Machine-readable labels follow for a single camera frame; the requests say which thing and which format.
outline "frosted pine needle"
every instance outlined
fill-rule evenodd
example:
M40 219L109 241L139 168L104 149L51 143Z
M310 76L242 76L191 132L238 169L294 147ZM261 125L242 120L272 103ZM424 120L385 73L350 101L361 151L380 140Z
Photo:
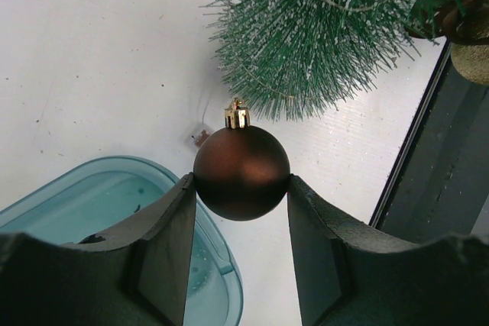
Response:
M404 26L415 1L213 0L224 83L255 114L320 115L393 67L411 45Z

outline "teal plastic container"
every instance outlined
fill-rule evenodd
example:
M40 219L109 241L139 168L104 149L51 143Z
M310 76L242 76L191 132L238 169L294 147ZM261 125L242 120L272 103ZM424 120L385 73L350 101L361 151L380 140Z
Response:
M0 232L78 243L155 202L177 181L168 169L141 158L93 160L0 211ZM184 325L236 326L242 309L238 266L198 202Z

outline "ornament hook loop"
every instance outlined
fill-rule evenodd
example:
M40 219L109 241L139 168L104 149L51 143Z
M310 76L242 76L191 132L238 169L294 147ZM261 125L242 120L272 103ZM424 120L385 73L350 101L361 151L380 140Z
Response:
M243 101L235 98L225 109L225 126L228 129L244 129L250 126L250 112L247 107L242 107Z

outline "artificial christmas tree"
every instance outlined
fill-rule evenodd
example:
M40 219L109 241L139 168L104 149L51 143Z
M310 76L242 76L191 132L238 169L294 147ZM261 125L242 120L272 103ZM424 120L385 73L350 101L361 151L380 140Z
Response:
M439 9L461 0L213 0L231 94L257 115L301 119L372 87L411 37L440 36Z

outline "white table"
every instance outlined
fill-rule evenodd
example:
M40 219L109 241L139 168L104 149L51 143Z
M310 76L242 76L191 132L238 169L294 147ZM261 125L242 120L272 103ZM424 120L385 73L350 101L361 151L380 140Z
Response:
M0 0L0 190L5 208L96 157L128 154L177 175L193 167L184 142L202 121L222 126L230 102L208 0ZM398 60L377 89L321 119L253 121L286 148L292 171L322 197L368 221L440 47ZM283 203L264 218L214 217L241 270L241 324L300 324Z

